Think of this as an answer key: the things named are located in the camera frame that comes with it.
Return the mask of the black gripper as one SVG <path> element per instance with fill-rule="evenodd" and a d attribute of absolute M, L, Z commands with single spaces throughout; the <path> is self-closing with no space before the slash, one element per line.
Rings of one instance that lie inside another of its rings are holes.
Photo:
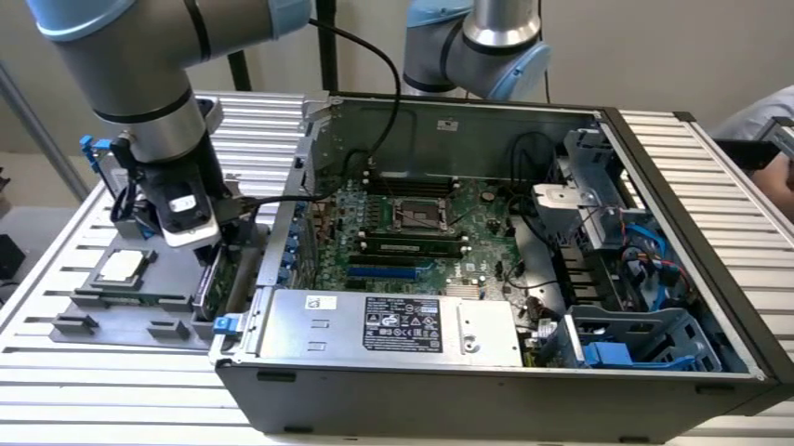
<path fill-rule="evenodd" d="M 131 141 L 131 220 L 169 247 L 204 254 L 220 244 L 245 244 L 254 226 L 248 211 L 208 138 L 151 161 Z"/>

